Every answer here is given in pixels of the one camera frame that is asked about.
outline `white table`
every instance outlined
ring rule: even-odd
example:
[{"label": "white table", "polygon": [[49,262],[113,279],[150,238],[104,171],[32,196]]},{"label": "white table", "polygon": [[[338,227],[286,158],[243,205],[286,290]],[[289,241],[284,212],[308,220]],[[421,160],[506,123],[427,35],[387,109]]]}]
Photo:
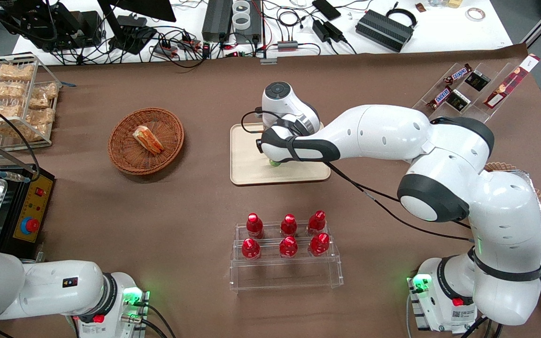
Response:
[{"label": "white table", "polygon": [[[306,0],[307,6],[311,6],[311,0]],[[276,4],[294,7],[289,0],[274,0]],[[330,3],[333,6],[343,6],[352,2],[352,0],[330,0]],[[415,8],[415,3],[422,2],[427,9],[426,12],[419,13]],[[171,0],[173,4],[173,10],[176,15],[176,22],[154,22],[152,19],[148,18],[147,25],[152,27],[157,26],[178,26],[185,28],[188,32],[191,32],[198,36],[201,40],[201,28],[204,22],[204,16],[206,13],[206,3],[201,3],[197,8],[187,8],[187,7],[176,7],[175,4],[178,4],[177,0]],[[358,53],[373,53],[373,54],[383,54],[383,53],[393,53],[387,48],[382,47],[381,45],[360,36],[355,32],[355,26],[358,20],[364,15],[364,9],[368,8],[373,9],[378,13],[386,13],[389,9],[393,8],[395,0],[371,0],[368,2],[357,2],[350,7],[360,8],[361,10],[354,10],[348,8],[339,8],[338,11],[341,13],[341,16],[337,19],[331,21],[333,25],[342,30],[344,36],[348,39],[348,42],[352,44],[355,50]],[[101,14],[101,9],[97,5],[95,0],[73,0],[73,1],[64,1],[64,5],[71,11],[87,11],[87,10],[97,10]],[[285,11],[285,9],[273,8],[274,5],[266,2],[264,4],[264,13],[272,17],[277,17],[279,13]],[[417,17],[417,25],[414,30],[414,34],[410,41],[402,49],[402,53],[415,53],[415,52],[440,52],[440,51],[465,51],[465,50],[480,50],[480,49],[497,49],[500,47],[505,47],[512,45],[512,42],[500,22],[500,18],[494,11],[494,7],[489,0],[464,0],[462,6],[457,9],[448,8],[448,7],[431,7],[427,4],[426,0],[400,0],[399,8],[408,9],[410,12],[414,13]],[[468,20],[464,13],[470,7],[478,7],[486,13],[486,18],[481,22],[473,22]],[[313,11],[314,7],[307,8],[307,11]],[[115,9],[114,13],[116,15],[128,15],[129,11],[124,9]],[[320,13],[315,13],[315,16],[324,19],[324,16]],[[394,14],[390,16],[391,19],[394,19],[398,22],[401,22],[404,25],[410,25],[410,20],[405,15]],[[285,15],[283,17],[284,22],[294,21],[293,15]],[[109,28],[109,25],[105,24],[108,36],[112,36],[112,31]],[[287,40],[286,29],[283,27],[283,35]],[[157,28],[161,33],[168,32],[171,28]],[[277,40],[281,40],[281,34],[279,33],[279,27],[277,22],[272,19],[266,19],[266,43],[273,44]],[[294,36],[293,39],[297,40],[299,43],[316,43],[321,47],[322,55],[332,55],[335,54],[328,43],[321,43],[318,40],[316,34],[312,30],[312,19],[308,17],[303,21],[303,29],[300,29],[299,26],[294,27]],[[148,46],[153,46],[157,43],[156,40],[150,41]],[[144,61],[148,61],[150,58],[150,52],[146,46],[142,52],[141,56]],[[333,43],[333,47],[339,54],[352,54],[352,50],[348,45],[343,42]],[[240,45],[233,51],[243,51],[251,52],[252,47],[250,45]],[[84,55],[94,51],[94,47],[85,48]],[[218,49],[216,49],[212,56],[216,57]],[[15,48],[14,53],[20,52],[32,52],[36,54],[43,63],[47,65],[60,64],[54,56],[45,53],[37,49],[30,41],[19,38]],[[315,46],[306,46],[306,48],[300,47],[297,51],[293,52],[278,52],[276,47],[271,47],[268,51],[268,58],[277,58],[280,56],[296,56],[296,55],[316,55],[318,53],[318,48]],[[120,56],[120,51],[113,51],[111,53],[111,58],[114,59]],[[99,55],[99,52],[95,52],[91,57]],[[105,56],[99,58],[97,61],[103,63],[107,58]],[[126,54],[123,56],[122,62],[139,62],[139,56]]]}]

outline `tape roll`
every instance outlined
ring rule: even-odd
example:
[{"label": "tape roll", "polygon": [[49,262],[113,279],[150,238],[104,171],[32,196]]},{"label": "tape roll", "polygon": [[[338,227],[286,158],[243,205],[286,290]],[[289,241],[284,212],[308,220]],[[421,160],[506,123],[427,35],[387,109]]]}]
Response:
[{"label": "tape roll", "polygon": [[477,7],[472,7],[464,13],[464,16],[470,21],[479,22],[486,18],[486,13]]},{"label": "tape roll", "polygon": [[[242,23],[237,22],[237,20],[240,20],[240,19],[245,19],[246,21]],[[249,26],[251,25],[251,22],[249,21],[249,13],[245,13],[245,12],[235,13],[232,17],[232,21],[233,21],[233,27],[236,30],[240,30],[240,31],[247,30],[247,28],[249,28]]]},{"label": "tape roll", "polygon": [[249,14],[249,2],[246,0],[236,0],[233,5],[233,13],[246,13]]}]

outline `red bottle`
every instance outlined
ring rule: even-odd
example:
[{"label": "red bottle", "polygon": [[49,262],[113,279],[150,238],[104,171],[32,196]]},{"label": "red bottle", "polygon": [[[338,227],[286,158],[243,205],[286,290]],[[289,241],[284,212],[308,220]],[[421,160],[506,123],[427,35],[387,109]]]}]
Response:
[{"label": "red bottle", "polygon": [[264,237],[264,226],[258,215],[254,213],[249,214],[249,216],[247,216],[245,227],[251,238],[262,239],[262,237]]},{"label": "red bottle", "polygon": [[329,250],[329,246],[329,235],[324,232],[319,233],[310,240],[309,253],[318,257]]},{"label": "red bottle", "polygon": [[285,215],[283,222],[281,222],[281,235],[283,237],[293,236],[296,234],[296,229],[298,229],[296,217],[292,214]]},{"label": "red bottle", "polygon": [[306,227],[306,233],[309,236],[318,235],[323,231],[327,221],[325,220],[325,212],[322,210],[317,211],[309,219],[309,224]]},{"label": "red bottle", "polygon": [[298,252],[298,242],[292,236],[285,237],[279,244],[279,253],[283,258],[291,258]]},{"label": "red bottle", "polygon": [[241,246],[241,253],[247,259],[260,258],[260,244],[251,238],[246,238]]}]

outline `yellow control panel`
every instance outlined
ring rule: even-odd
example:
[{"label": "yellow control panel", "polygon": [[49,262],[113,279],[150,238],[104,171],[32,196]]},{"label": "yellow control panel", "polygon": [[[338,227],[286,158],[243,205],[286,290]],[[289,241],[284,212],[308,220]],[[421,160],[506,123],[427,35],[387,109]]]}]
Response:
[{"label": "yellow control panel", "polygon": [[18,223],[15,225],[14,238],[31,243],[37,241],[53,185],[54,182],[45,176],[40,176],[38,180],[31,182]]}]

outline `wicker basket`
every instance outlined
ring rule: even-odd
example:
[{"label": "wicker basket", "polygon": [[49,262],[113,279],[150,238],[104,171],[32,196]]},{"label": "wicker basket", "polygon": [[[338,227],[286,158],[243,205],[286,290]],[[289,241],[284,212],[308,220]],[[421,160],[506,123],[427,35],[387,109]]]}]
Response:
[{"label": "wicker basket", "polygon": [[[137,126],[148,127],[164,146],[161,154],[154,155],[133,137]],[[183,147],[183,125],[173,113],[160,108],[145,108],[123,118],[112,131],[108,141],[108,154],[112,163],[131,175],[149,175],[166,167]]]}]

